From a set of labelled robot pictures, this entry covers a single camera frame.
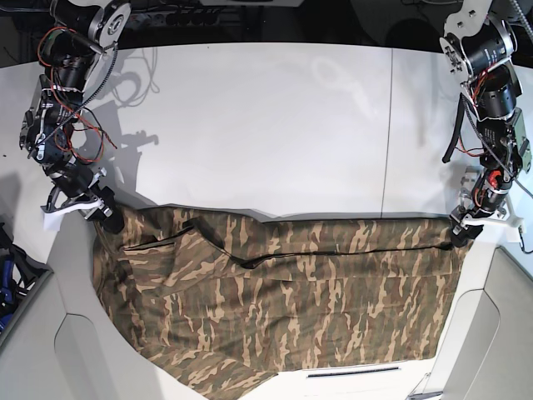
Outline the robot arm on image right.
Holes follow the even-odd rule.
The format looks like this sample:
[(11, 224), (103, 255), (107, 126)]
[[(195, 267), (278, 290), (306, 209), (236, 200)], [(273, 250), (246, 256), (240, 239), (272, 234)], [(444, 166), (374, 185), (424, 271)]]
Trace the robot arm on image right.
[(466, 187), (450, 214), (451, 241), (462, 248), (486, 225), (503, 226), (511, 242), (524, 242), (526, 225), (517, 217), (509, 192), (520, 173), (532, 167), (526, 135), (523, 93), (512, 56), (521, 26), (532, 34), (530, 1), (464, 1), (445, 21), (440, 39), (451, 75), (461, 89), (451, 141), (442, 158), (460, 151), (478, 160), (480, 168), (466, 174)]

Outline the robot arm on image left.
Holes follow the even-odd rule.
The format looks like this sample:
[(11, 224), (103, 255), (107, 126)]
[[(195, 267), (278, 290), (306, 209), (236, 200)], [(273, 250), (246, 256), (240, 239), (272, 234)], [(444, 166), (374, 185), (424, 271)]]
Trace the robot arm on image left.
[[(99, 122), (83, 114), (94, 99), (85, 90), (97, 65), (107, 54), (117, 57), (118, 39), (131, 14), (129, 1), (53, 1), (55, 25), (37, 46), (44, 71), (30, 108), (25, 112), (19, 146), (38, 163), (53, 187), (43, 212), (48, 218), (78, 212), (109, 233), (119, 233), (124, 219), (114, 192), (100, 187), (104, 170), (92, 170), (109, 138)], [(83, 156), (72, 145), (77, 131), (94, 131), (97, 153)]]

